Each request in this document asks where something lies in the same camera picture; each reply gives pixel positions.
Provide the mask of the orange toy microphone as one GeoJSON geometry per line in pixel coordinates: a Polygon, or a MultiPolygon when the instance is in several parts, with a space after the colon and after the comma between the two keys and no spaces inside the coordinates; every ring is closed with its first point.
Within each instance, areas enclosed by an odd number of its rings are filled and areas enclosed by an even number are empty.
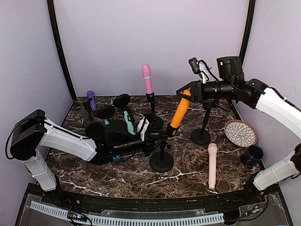
{"type": "Polygon", "coordinates": [[[168,139],[172,139],[175,136],[190,104],[191,104],[191,101],[189,101],[183,97],[181,98],[180,103],[177,107],[177,110],[176,110],[171,122],[169,123],[169,125],[167,127],[166,134],[168,135],[168,139]]]}

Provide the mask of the black stand with pink microphone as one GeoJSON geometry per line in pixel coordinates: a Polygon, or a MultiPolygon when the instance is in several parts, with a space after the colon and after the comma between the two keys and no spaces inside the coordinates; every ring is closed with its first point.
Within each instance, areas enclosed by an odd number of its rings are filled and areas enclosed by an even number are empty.
{"type": "Polygon", "coordinates": [[[164,122],[155,113],[155,96],[154,92],[146,94],[147,102],[150,104],[151,112],[147,114],[146,118],[150,123],[150,130],[160,130],[163,128],[164,122]]]}

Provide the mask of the black stand with orange microphone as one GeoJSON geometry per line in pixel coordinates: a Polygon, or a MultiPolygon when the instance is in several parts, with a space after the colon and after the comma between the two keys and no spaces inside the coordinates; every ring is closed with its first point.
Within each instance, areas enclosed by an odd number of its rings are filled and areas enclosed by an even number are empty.
{"type": "Polygon", "coordinates": [[[158,173],[165,173],[170,171],[174,166],[174,159],[172,155],[165,151],[165,148],[170,149],[171,144],[167,142],[168,138],[166,138],[166,142],[162,143],[159,148],[159,152],[155,152],[150,157],[150,167],[158,173]]]}

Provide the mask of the black stand for beige microphone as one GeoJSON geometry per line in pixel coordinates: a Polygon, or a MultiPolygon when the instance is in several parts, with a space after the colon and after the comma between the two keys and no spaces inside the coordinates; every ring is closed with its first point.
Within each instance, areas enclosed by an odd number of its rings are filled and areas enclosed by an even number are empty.
{"type": "Polygon", "coordinates": [[[206,130],[206,126],[209,121],[210,113],[212,108],[217,106],[217,100],[214,99],[210,103],[203,104],[204,109],[206,110],[205,116],[203,118],[202,128],[200,129],[194,129],[190,135],[190,138],[193,143],[197,145],[207,145],[211,141],[211,135],[206,130]]]}

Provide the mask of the pink toy microphone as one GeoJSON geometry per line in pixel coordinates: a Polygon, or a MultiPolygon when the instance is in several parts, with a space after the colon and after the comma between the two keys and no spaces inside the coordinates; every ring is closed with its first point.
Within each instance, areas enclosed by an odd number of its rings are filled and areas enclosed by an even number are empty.
{"type": "Polygon", "coordinates": [[[151,68],[149,64],[142,65],[142,75],[145,82],[146,94],[152,94],[151,68]]]}

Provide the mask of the beige toy microphone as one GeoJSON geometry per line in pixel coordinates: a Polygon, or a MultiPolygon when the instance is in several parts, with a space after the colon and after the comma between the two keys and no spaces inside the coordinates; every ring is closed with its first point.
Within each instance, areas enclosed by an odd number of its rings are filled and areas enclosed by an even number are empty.
{"type": "Polygon", "coordinates": [[[208,187],[210,190],[215,189],[217,152],[218,152],[217,145],[215,143],[210,143],[208,146],[208,155],[209,155],[208,187]]]}

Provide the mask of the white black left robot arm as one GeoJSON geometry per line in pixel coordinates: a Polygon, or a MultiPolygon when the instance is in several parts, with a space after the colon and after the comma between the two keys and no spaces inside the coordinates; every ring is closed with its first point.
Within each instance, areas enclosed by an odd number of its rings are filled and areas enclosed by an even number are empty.
{"type": "Polygon", "coordinates": [[[143,120],[142,125],[138,134],[131,134],[123,120],[112,120],[106,125],[93,121],[87,126],[87,135],[81,136],[55,124],[38,109],[14,126],[6,142],[6,155],[20,160],[42,190],[48,192],[48,198],[56,205],[63,205],[66,194],[59,189],[59,181],[41,156],[39,147],[54,148],[93,165],[104,165],[136,150],[149,155],[167,140],[163,134],[147,134],[147,120],[143,120]]]}

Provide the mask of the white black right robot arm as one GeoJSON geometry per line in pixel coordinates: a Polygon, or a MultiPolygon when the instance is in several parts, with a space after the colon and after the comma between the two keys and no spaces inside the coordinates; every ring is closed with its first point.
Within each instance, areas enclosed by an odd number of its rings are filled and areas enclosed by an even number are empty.
{"type": "MultiPolygon", "coordinates": [[[[278,91],[258,79],[245,81],[242,63],[237,56],[217,59],[219,81],[192,81],[178,89],[176,94],[190,102],[209,99],[241,101],[252,109],[264,113],[289,129],[297,138],[301,137],[301,111],[278,91]]],[[[240,200],[250,204],[273,184],[301,173],[301,146],[297,145],[288,156],[271,167],[256,173],[251,186],[240,193],[240,200]]]]}

